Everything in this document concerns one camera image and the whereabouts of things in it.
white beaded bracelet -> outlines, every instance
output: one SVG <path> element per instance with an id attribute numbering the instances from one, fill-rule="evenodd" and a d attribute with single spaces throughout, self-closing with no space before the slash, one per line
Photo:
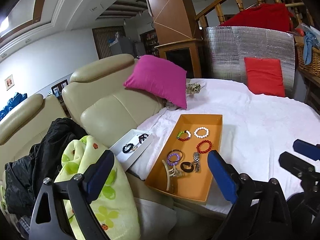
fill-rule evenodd
<path id="1" fill-rule="evenodd" d="M 198 133 L 198 131 L 199 130 L 206 130 L 206 134 L 205 135 L 198 135 L 197 133 Z M 195 130 L 195 132 L 194 132 L 194 135 L 197 137 L 197 138 L 206 138 L 208 135 L 209 135 L 209 130 L 207 129 L 207 128 L 205 128 L 205 127 L 199 127 L 199 128 L 197 128 L 196 130 Z"/>

metal bolt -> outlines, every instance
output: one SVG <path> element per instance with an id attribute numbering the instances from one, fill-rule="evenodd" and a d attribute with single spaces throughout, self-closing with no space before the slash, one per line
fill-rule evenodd
<path id="1" fill-rule="evenodd" d="M 50 185 L 50 184 L 53 183 L 53 180 L 50 179 L 49 177 L 46 177 L 46 178 L 43 179 L 43 183 L 44 183 L 45 185 Z"/>
<path id="2" fill-rule="evenodd" d="M 241 174 L 240 174 L 240 179 L 242 179 L 242 180 L 247 180 L 247 179 L 249 179 L 249 175 L 246 174 L 246 173 L 241 173 Z"/>
<path id="3" fill-rule="evenodd" d="M 275 178 L 272 178 L 271 183 L 276 185 L 276 184 L 279 184 L 279 181 Z"/>
<path id="4" fill-rule="evenodd" d="M 78 173 L 78 174 L 74 175 L 74 176 L 73 176 L 73 179 L 75 179 L 75 180 L 80 180 L 80 179 L 82 179 L 82 174 Z"/>

blue jacket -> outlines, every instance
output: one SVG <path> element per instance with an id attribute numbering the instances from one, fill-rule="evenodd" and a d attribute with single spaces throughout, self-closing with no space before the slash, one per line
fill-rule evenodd
<path id="1" fill-rule="evenodd" d="M 15 93 L 13 98 L 10 98 L 7 105 L 0 111 L 0 121 L 18 104 L 27 98 L 27 94 Z"/>

wooden railing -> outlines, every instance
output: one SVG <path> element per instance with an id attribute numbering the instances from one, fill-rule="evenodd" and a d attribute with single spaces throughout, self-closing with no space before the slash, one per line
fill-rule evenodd
<path id="1" fill-rule="evenodd" d="M 207 21 L 206 15 L 215 9 L 216 10 L 216 14 L 217 14 L 218 19 L 219 19 L 219 22 L 220 23 L 225 22 L 225 17 L 224 17 L 222 8 L 221 8 L 221 4 L 223 2 L 225 2 L 225 1 L 226 0 L 215 0 L 213 3 L 208 5 L 205 9 L 203 9 L 200 13 L 198 13 L 196 15 L 196 17 L 195 17 L 195 20 L 200 22 L 200 26 L 201 27 L 208 27 L 209 25 L 208 25 L 208 21 Z M 259 6 L 260 4 L 262 4 L 262 3 L 266 2 L 266 1 L 267 0 L 257 0 L 257 2 L 255 4 L 253 4 L 252 6 L 249 6 L 246 9 L 249 9 L 249 8 L 252 8 L 252 7 L 255 7 L 255 6 Z M 286 6 L 294 8 L 293 9 L 294 10 L 294 16 L 296 18 L 297 23 L 298 24 L 302 23 L 302 20 L 300 18 L 300 14 L 299 14 L 299 11 L 298 11 L 298 7 L 299 6 L 304 6 L 304 3 L 301 2 L 301 0 L 299 0 L 299 2 L 295 2 L 294 0 L 287 0 L 287 1 L 289 1 L 289 3 L 287 3 Z M 274 0 L 274 2 L 275 3 L 282 3 L 282 2 L 285 3 L 285 0 Z M 239 11 L 245 10 L 242 0 L 236 0 L 236 3 L 238 5 Z M 314 23 L 313 23 L 312 17 L 311 17 L 311 15 L 310 15 L 310 13 L 309 13 L 307 8 L 305 8 L 305 12 L 306 12 L 306 16 L 308 18 L 309 24 L 313 26 Z"/>

beige leather sofa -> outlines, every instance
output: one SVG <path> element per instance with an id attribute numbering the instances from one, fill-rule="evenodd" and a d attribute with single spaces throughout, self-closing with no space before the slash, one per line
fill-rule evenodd
<path id="1" fill-rule="evenodd" d="M 51 122 L 59 117 L 66 115 L 54 95 L 44 99 L 34 94 L 12 109 L 0 121 L 0 174 L 4 174 L 6 163 L 28 155 L 31 146 L 41 142 Z"/>
<path id="2" fill-rule="evenodd" d="M 129 54 L 95 61 L 76 70 L 70 84 L 62 90 L 72 119 L 107 147 L 163 107 L 162 99 L 123 87 L 135 63 Z M 172 198 L 152 191 L 142 180 L 126 174 L 134 197 L 173 207 Z"/>

